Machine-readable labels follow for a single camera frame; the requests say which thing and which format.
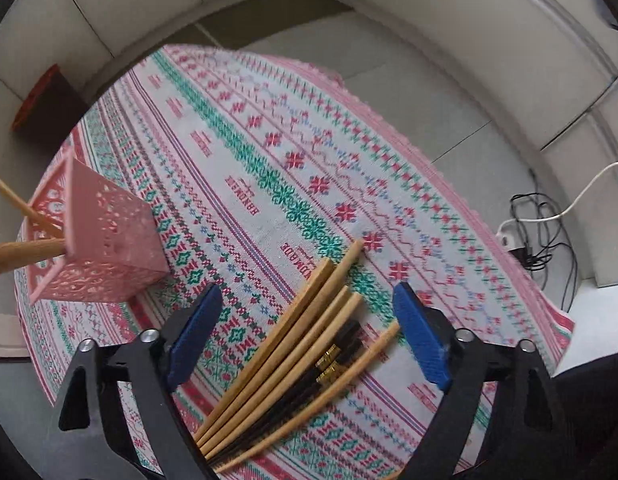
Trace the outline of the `black chopstick gold band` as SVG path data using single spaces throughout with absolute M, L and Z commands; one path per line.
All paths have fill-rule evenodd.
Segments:
M 210 465 L 219 465 L 224 460 L 246 451 L 258 438 L 279 428 L 296 412 L 306 406 L 323 388 L 330 385 L 356 356 L 362 347 L 359 338 L 360 323 L 347 321 L 337 332 L 332 344 L 315 364 L 287 389 L 281 398 L 272 404 L 243 434 L 217 455 L 211 457 Z

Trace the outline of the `pink perforated utensil holder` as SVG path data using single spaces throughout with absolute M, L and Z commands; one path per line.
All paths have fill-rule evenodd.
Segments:
M 62 154 L 30 206 L 62 229 L 66 254 L 26 267 L 31 302 L 123 302 L 170 272 L 152 208 Z

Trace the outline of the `white power strip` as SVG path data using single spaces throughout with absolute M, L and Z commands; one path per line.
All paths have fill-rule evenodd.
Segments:
M 515 219 L 504 220 L 496 232 L 501 247 L 507 252 L 525 247 L 524 236 L 518 233 L 518 222 Z

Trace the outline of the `thick wooden chopstick in holder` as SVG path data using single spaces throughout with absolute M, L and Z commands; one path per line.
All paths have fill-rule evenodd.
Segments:
M 65 252 L 66 244 L 63 238 L 0 244 L 0 274 L 62 256 Z

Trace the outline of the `patterned woven tablecloth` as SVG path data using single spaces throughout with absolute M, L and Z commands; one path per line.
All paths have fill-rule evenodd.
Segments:
M 362 347 L 348 367 L 396 318 L 401 282 L 488 344 L 533 341 L 550 378 L 571 341 L 573 321 L 422 153 L 306 63 L 163 47 L 85 113 L 43 179 L 67 150 L 149 204 L 170 272 L 123 302 L 31 302 L 26 268 L 15 272 L 24 339 L 54 406 L 82 340 L 127 344 L 216 284 L 219 320 L 172 394 L 194 439 L 311 272 L 323 258 L 339 263 L 355 240 L 364 248 L 345 285 L 363 303 L 347 321 L 360 323 Z M 138 459 L 157 471 L 132 388 L 118 389 Z M 487 382 L 460 471 L 477 461 L 495 395 Z M 400 329 L 334 401 L 265 452 L 224 474 L 215 469 L 230 460 L 203 457 L 213 479 L 403 479 L 441 399 Z

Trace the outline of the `dark red-rimmed waste bin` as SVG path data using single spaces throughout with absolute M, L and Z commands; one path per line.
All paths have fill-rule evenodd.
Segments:
M 88 104 L 54 64 L 22 102 L 12 133 L 40 150 L 55 153 L 87 110 Z

